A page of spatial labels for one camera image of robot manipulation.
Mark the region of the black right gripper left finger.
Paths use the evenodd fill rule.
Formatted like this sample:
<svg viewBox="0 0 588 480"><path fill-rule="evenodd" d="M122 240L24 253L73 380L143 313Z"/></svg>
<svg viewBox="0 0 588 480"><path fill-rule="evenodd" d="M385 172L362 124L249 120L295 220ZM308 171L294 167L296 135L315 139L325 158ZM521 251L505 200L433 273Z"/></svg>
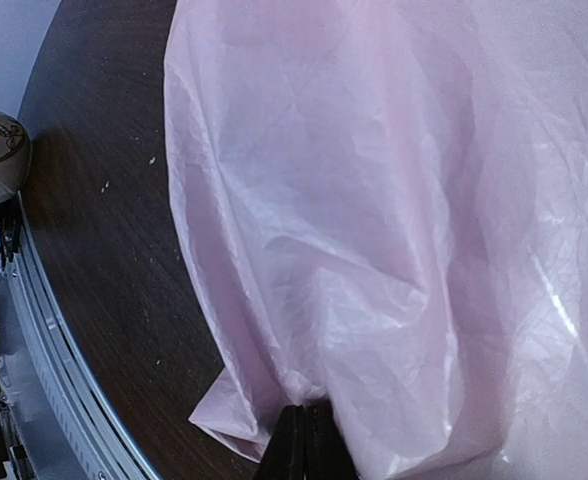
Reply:
<svg viewBox="0 0 588 480"><path fill-rule="evenodd" d="M256 471L256 480L303 480L305 437L304 407L285 407Z"/></svg>

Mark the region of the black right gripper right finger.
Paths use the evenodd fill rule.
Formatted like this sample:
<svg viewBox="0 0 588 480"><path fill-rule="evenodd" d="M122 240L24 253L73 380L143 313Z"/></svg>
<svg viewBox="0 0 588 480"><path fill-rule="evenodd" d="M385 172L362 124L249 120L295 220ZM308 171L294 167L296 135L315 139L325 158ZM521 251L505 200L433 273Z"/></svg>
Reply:
<svg viewBox="0 0 588 480"><path fill-rule="evenodd" d="M351 455L335 423L330 402L305 407L305 478L358 479Z"/></svg>

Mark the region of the purple tissue paper sheet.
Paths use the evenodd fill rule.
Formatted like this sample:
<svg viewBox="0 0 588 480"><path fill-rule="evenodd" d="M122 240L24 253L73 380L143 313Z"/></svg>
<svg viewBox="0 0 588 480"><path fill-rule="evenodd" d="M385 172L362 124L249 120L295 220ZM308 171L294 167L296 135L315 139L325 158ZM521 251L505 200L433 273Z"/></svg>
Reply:
<svg viewBox="0 0 588 480"><path fill-rule="evenodd" d="M588 479L588 1L180 1L170 205L251 460L331 401L364 479Z"/></svg>

